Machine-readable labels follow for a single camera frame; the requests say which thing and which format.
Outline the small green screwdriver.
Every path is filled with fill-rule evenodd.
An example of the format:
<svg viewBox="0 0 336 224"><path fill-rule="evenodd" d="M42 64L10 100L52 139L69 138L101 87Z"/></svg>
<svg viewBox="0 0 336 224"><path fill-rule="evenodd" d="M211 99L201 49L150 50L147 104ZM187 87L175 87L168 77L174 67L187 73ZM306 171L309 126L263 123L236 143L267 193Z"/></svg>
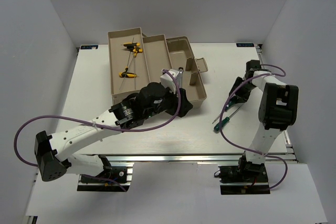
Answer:
<svg viewBox="0 0 336 224"><path fill-rule="evenodd" d="M225 107L225 111L229 110L231 107L239 103L241 103L240 98L238 97L231 98L228 105L226 105ZM213 120L212 124L215 123L219 119L219 117L220 117L220 114Z"/></svg>

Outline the silver ratchet wrench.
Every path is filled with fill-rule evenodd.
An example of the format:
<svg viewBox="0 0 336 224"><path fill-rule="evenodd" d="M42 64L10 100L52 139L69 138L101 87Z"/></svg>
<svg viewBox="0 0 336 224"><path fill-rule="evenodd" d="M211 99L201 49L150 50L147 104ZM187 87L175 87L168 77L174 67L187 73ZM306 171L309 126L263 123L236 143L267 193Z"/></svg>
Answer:
<svg viewBox="0 0 336 224"><path fill-rule="evenodd" d="M178 86L180 88L183 87L183 72L184 72L184 68L183 67L179 67L178 68L178 75L177 75L177 81L178 81Z"/></svg>

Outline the large green screwdriver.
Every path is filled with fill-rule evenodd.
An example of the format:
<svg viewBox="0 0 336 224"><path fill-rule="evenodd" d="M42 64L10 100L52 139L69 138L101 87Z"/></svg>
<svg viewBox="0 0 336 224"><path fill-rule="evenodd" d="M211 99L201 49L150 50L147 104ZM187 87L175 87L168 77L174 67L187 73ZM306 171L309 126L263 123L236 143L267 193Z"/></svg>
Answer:
<svg viewBox="0 0 336 224"><path fill-rule="evenodd" d="M220 131L220 129L222 129L230 121L230 118L231 118L231 116L227 116L227 117L223 118L221 122L218 122L214 126L213 131L215 133L218 133Z"/></svg>

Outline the beige plastic toolbox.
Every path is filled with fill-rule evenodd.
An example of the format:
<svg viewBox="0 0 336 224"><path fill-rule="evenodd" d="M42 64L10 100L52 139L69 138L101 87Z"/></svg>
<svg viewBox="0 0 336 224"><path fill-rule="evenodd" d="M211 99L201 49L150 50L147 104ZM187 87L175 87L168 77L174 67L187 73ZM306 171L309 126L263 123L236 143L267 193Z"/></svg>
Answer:
<svg viewBox="0 0 336 224"><path fill-rule="evenodd" d="M135 79L125 79L122 86L120 72L124 72L129 59L129 51L122 45L139 42L143 53L134 59L130 72L138 75ZM146 36L141 28L108 32L109 62L112 102L117 104L128 95L139 92L150 82L159 82L162 69L184 68L183 89L193 107L200 108L207 98L201 74L208 71L204 58L195 58L186 36L166 38L164 35Z"/></svg>

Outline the yellow black T-handle hex key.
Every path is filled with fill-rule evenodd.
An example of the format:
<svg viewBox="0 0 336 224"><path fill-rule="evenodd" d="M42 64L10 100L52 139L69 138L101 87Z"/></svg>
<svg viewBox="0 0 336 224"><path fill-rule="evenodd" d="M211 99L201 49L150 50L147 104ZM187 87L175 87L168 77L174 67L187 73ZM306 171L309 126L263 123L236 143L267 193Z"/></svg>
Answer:
<svg viewBox="0 0 336 224"><path fill-rule="evenodd" d="M125 78L127 78L127 79L135 79L135 78L138 77L138 75L136 73L129 72L129 68L126 67L124 72L120 72L119 73L119 77L123 78L123 79L125 79Z"/></svg>

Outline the long yellow black T-handle key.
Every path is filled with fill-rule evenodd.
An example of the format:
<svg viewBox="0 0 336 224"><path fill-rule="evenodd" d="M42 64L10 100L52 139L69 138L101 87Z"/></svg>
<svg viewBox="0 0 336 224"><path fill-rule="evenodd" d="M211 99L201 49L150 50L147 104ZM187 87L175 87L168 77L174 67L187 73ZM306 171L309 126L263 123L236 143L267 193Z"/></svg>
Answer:
<svg viewBox="0 0 336 224"><path fill-rule="evenodd" d="M143 49L140 48L140 47L133 47L133 48L130 48L130 52L133 53L133 57L130 61L130 63L128 64L128 67L131 66L132 62L134 61L134 59L136 58L137 54L141 54L143 53Z"/></svg>

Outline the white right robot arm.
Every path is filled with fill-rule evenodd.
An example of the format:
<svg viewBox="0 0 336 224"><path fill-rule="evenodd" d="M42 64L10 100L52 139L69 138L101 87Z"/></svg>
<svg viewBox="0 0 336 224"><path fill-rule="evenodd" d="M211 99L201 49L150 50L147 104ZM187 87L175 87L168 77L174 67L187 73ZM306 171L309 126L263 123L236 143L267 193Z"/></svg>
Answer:
<svg viewBox="0 0 336 224"><path fill-rule="evenodd" d="M279 81L269 70L261 67L259 60L246 63L245 75L236 78L229 97L236 103L245 103L254 88L262 91L263 95L258 110L259 128L250 147L244 151L243 164L237 168L238 177L245 182L255 177L254 165L265 163L265 155L275 139L295 123L299 98L297 86Z"/></svg>

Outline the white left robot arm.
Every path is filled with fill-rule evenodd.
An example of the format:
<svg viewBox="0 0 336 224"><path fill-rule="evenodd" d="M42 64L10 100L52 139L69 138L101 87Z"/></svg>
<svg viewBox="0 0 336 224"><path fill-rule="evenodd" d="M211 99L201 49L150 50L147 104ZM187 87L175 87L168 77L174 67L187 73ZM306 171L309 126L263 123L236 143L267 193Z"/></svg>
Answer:
<svg viewBox="0 0 336 224"><path fill-rule="evenodd" d="M151 82L138 93L96 117L90 125L80 124L66 131L36 135L35 156L41 178L50 182L64 174L81 174L104 182L112 179L113 169L106 156L77 154L80 149L106 137L143 125L144 121L162 112L184 117L193 105L186 91L171 91L160 83Z"/></svg>

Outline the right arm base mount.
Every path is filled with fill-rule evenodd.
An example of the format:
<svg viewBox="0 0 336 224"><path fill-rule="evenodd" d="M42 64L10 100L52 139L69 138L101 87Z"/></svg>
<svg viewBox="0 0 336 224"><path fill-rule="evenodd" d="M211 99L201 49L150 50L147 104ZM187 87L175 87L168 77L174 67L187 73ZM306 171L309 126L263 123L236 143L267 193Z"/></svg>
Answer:
<svg viewBox="0 0 336 224"><path fill-rule="evenodd" d="M221 195L270 194L268 175L264 164L240 162L222 165L214 173L219 179Z"/></svg>

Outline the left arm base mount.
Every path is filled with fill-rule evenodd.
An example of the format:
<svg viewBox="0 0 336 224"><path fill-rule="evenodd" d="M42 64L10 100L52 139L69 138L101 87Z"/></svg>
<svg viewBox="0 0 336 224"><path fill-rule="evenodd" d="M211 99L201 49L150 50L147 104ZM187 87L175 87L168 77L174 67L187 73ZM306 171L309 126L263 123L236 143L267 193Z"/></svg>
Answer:
<svg viewBox="0 0 336 224"><path fill-rule="evenodd" d="M98 175L100 179L80 175L77 191L126 193L131 185L133 164L111 162L111 168Z"/></svg>

